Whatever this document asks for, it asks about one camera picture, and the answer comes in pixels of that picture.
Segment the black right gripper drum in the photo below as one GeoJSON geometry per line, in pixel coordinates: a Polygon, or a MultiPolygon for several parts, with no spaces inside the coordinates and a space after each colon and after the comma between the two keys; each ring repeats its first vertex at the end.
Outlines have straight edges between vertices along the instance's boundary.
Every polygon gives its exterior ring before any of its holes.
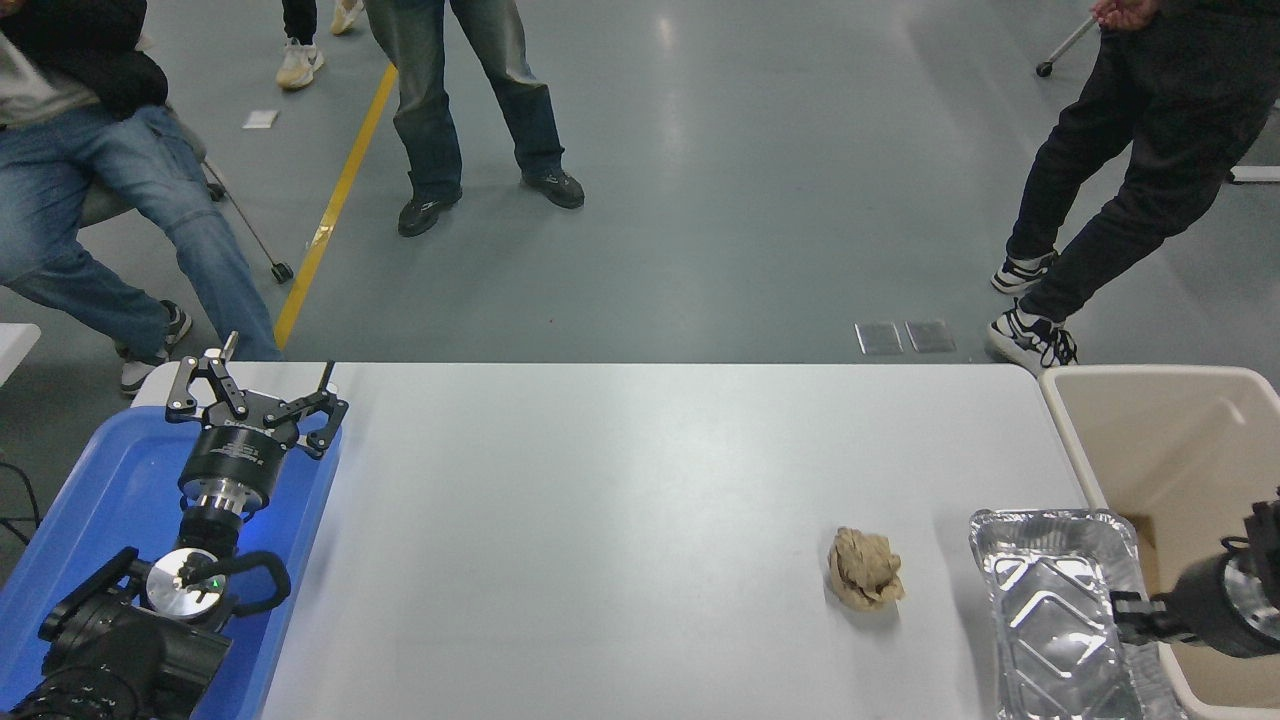
{"type": "Polygon", "coordinates": [[[1231,555],[1189,566],[1166,605],[1199,643],[1235,659],[1261,656],[1261,634],[1247,618],[1261,607],[1261,582],[1231,555]]]}

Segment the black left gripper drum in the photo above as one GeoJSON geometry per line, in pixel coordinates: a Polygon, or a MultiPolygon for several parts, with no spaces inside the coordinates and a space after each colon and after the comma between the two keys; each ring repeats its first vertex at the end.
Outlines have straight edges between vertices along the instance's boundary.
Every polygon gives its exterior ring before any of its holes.
{"type": "Polygon", "coordinates": [[[196,503],[269,503],[285,461],[300,438],[298,420],[276,410],[238,420],[227,410],[201,419],[201,430],[179,474],[179,489],[196,503]]]}

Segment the person's hand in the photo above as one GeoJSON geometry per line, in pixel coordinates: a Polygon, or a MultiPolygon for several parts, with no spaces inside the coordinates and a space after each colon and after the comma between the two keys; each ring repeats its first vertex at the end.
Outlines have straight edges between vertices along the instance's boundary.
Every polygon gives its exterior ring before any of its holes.
{"type": "Polygon", "coordinates": [[[1132,32],[1147,27],[1160,6],[1157,0],[1094,1],[1091,17],[1101,28],[1132,32]]]}

